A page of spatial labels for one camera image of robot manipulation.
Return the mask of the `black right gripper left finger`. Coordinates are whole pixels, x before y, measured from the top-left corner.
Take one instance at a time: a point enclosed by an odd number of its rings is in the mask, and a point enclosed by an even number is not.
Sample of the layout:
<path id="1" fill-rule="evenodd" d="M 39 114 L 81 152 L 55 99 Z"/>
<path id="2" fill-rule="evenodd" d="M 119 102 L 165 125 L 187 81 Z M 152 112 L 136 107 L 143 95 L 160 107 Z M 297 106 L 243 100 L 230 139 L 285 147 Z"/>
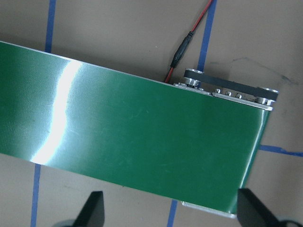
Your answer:
<path id="1" fill-rule="evenodd" d="M 73 227 L 103 227 L 105 223 L 104 197 L 102 191 L 90 194 Z"/>

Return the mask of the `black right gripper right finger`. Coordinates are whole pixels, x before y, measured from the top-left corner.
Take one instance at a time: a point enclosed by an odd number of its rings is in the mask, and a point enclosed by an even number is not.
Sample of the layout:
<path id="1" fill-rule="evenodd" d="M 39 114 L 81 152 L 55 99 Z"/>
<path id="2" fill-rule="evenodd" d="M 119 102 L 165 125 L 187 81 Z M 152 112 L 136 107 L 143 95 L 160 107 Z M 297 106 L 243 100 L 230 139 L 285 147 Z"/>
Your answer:
<path id="1" fill-rule="evenodd" d="M 280 225 L 274 214 L 247 188 L 238 190 L 237 220 L 242 227 L 278 227 Z"/>

